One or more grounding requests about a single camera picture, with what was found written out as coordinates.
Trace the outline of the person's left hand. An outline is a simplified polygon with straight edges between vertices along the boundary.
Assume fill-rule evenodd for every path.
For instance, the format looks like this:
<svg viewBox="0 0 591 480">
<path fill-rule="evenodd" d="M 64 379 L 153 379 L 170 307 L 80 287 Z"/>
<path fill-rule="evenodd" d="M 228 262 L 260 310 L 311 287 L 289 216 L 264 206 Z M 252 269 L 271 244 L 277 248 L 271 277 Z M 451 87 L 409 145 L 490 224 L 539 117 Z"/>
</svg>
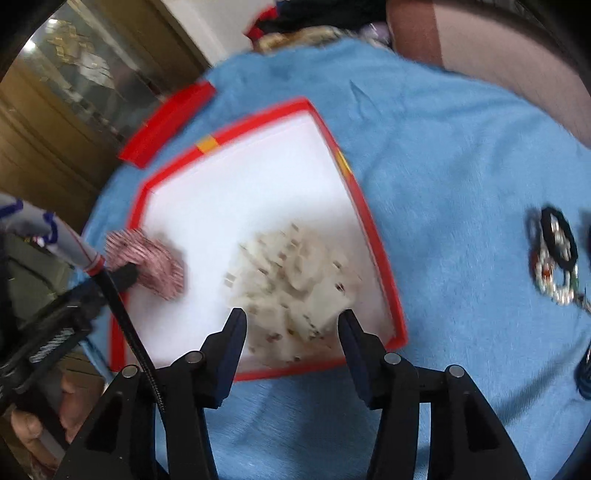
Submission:
<svg viewBox="0 0 591 480">
<path fill-rule="evenodd" d="M 70 444 L 84 424 L 98 399 L 104 392 L 102 377 L 60 369 L 57 415 Z M 45 427 L 33 413 L 14 409 L 10 415 L 11 427 L 29 453 L 33 479 L 51 479 L 61 461 L 41 441 Z"/>
</svg>

